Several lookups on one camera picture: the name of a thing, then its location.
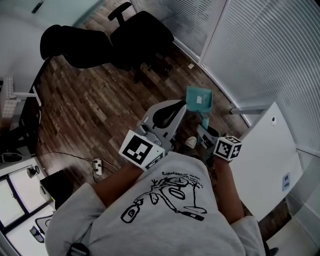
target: shoe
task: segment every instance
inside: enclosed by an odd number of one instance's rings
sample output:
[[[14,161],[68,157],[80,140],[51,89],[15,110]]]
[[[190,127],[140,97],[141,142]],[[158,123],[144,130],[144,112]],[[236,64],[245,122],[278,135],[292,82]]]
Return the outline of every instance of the shoe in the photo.
[[[195,136],[191,136],[185,141],[184,144],[187,145],[188,147],[194,149],[197,144],[197,138]]]

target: power strip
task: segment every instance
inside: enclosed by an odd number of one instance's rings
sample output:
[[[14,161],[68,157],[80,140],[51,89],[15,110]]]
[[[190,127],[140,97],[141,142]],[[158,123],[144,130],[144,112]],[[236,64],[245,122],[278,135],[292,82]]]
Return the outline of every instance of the power strip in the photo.
[[[94,159],[94,169],[97,171],[95,172],[97,175],[101,176],[102,175],[102,161],[101,159]]]

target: office chair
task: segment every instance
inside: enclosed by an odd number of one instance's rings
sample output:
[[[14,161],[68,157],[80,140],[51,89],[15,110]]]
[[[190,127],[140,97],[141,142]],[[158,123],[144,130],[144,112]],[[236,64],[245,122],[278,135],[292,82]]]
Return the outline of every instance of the office chair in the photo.
[[[145,62],[149,67],[158,69],[156,53],[171,44],[174,37],[159,20],[146,11],[125,21],[122,12],[130,6],[131,3],[125,2],[108,16],[110,21],[117,18],[120,24],[110,35],[111,42],[102,31],[60,25],[49,27],[41,37],[41,57],[46,60],[63,55],[71,66],[81,69],[105,63],[112,63],[127,71],[132,67],[136,70],[134,81],[137,82],[141,64]],[[171,66],[162,66],[168,73]]]

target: power cord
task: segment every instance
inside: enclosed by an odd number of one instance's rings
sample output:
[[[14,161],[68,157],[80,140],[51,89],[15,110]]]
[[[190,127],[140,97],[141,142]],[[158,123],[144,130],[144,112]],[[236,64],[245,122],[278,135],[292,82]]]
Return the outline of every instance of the power cord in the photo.
[[[46,155],[46,154],[62,154],[62,155],[67,155],[67,156],[71,156],[71,157],[74,157],[74,158],[78,158],[78,159],[81,159],[81,160],[85,160],[87,162],[91,162],[91,173],[92,173],[92,177],[93,177],[93,180],[95,183],[97,183],[96,179],[95,178],[98,178],[100,177],[100,175],[98,176],[95,176],[94,172],[97,173],[98,169],[95,169],[93,167],[93,163],[97,163],[96,159],[100,159],[101,161],[104,161],[105,163],[107,163],[108,165],[112,166],[113,168],[115,168],[116,170],[118,170],[118,168],[116,166],[114,166],[113,164],[109,163],[107,160],[104,160],[103,158],[95,158],[95,159],[89,159],[89,158],[84,158],[84,157],[80,157],[80,156],[77,156],[77,155],[73,155],[73,154],[69,154],[69,153],[64,153],[64,152],[56,152],[56,151],[49,151],[49,152],[46,152],[46,153],[41,153],[41,154],[31,154],[30,156],[28,157],[38,157],[38,156],[42,156],[42,155]],[[106,170],[108,170],[110,173],[114,174],[113,171],[109,170],[108,168],[102,166],[101,164],[98,165],[99,167],[102,167]]]

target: eyeglasses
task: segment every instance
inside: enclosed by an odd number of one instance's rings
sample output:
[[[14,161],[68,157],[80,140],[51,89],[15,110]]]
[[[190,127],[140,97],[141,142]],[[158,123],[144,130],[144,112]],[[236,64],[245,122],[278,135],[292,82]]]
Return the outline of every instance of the eyeglasses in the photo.
[[[24,157],[22,154],[19,153],[6,152],[1,155],[2,162],[6,163],[19,162],[22,159],[24,159]]]
[[[39,243],[43,244],[45,242],[44,237],[41,235],[41,233],[35,226],[33,226],[29,231],[31,235],[35,238],[35,240],[37,240]]]

